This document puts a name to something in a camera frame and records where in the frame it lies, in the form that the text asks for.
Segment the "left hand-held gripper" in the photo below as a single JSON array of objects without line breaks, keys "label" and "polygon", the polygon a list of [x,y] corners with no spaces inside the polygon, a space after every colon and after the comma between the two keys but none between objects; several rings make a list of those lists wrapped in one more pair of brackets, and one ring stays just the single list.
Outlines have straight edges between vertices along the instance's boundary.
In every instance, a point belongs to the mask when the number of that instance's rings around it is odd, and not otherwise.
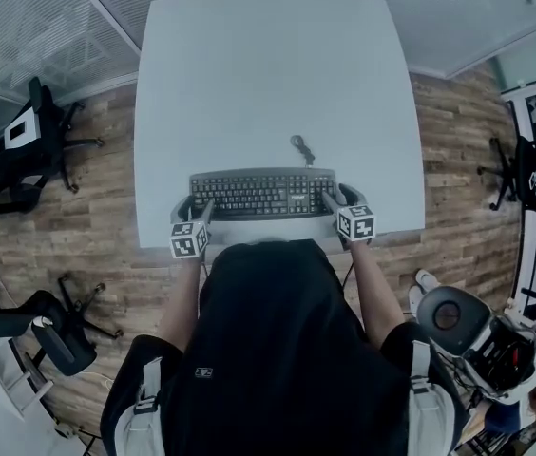
[{"label": "left hand-held gripper", "polygon": [[209,244],[209,224],[215,208],[211,199],[203,207],[198,218],[191,220],[195,198],[185,196],[170,214],[170,251],[175,259],[200,258]]}]

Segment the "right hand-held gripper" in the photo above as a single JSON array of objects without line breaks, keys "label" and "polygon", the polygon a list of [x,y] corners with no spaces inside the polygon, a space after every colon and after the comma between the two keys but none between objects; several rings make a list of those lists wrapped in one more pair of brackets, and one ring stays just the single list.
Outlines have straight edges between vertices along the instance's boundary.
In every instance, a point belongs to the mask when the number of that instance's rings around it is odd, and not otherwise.
[{"label": "right hand-held gripper", "polygon": [[345,206],[327,191],[321,192],[325,209],[335,218],[335,230],[345,251],[354,243],[369,244],[376,236],[375,215],[366,204],[365,196],[351,185],[340,183],[340,193],[346,200]]}]

